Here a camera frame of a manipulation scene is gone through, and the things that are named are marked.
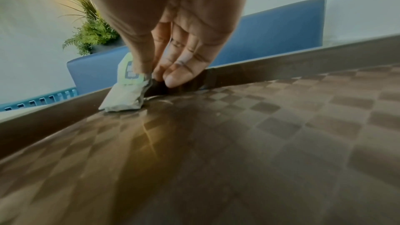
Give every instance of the blue bench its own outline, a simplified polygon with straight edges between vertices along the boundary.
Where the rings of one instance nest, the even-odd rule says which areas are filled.
[[[325,0],[307,0],[241,18],[210,67],[322,46]],[[113,86],[126,46],[67,63],[78,94]]]

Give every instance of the green tag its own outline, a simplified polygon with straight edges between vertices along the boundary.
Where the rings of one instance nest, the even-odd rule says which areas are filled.
[[[118,64],[117,82],[122,85],[135,85],[142,83],[144,80],[144,74],[135,74],[133,72],[132,54],[126,54],[124,59]]]

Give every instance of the foliage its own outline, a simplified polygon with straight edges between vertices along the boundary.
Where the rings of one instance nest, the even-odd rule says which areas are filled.
[[[80,14],[68,14],[67,16],[80,16],[86,21],[81,27],[76,27],[74,36],[67,39],[62,45],[63,49],[69,45],[75,45],[79,54],[88,55],[91,53],[92,46],[105,45],[119,38],[119,34],[100,17],[96,7],[90,0],[72,0],[78,8],[64,5],[68,8],[80,12]]]
[[[81,55],[90,54],[93,45],[107,44],[119,38],[119,34],[101,17],[96,20],[88,19],[82,27],[76,29],[74,36],[66,40],[62,47],[64,49],[75,45]]]

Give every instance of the finger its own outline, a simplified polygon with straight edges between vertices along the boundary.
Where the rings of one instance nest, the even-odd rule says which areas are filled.
[[[153,77],[157,81],[163,81],[163,74],[182,54],[188,41],[189,34],[177,24],[172,25],[172,39],[165,57],[161,58],[154,69]]]
[[[171,25],[171,22],[159,22],[151,32],[155,46],[153,69],[157,66],[158,61],[163,56],[164,50],[170,41]]]
[[[151,73],[155,55],[151,31],[158,24],[168,0],[92,1],[132,52],[134,72]]]
[[[181,52],[179,56],[177,56],[172,62],[170,62],[170,67],[165,70],[162,76],[164,80],[172,71],[176,70],[177,67],[183,65],[193,56],[193,53],[199,43],[199,39],[197,38],[197,36],[190,34],[187,42],[188,43],[185,49]]]
[[[199,42],[192,57],[181,66],[172,70],[165,78],[165,84],[169,88],[179,86],[196,77],[217,57],[224,43],[207,45]]]

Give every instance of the planter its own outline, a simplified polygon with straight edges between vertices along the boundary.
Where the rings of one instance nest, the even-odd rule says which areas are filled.
[[[92,52],[92,54],[95,54],[95,53],[108,51],[108,50],[111,50],[111,49],[114,49],[117,47],[119,48],[122,46],[125,46],[125,42],[123,41],[123,39],[121,37],[119,37],[118,39],[110,41],[109,43],[104,44],[104,45],[93,45],[91,52]]]

